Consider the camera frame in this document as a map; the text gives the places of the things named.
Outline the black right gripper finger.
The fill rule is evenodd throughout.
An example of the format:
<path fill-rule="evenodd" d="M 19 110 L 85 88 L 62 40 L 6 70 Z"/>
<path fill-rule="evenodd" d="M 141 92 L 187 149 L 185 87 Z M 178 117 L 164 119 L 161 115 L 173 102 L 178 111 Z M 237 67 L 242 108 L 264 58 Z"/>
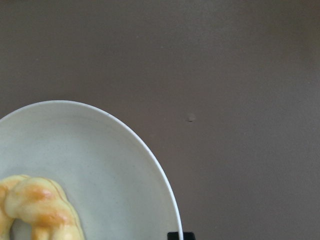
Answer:
<path fill-rule="evenodd" d="M 183 232 L 182 238 L 180 238 L 179 232 L 168 232 L 168 240 L 196 240 L 195 234 L 193 232 Z"/>

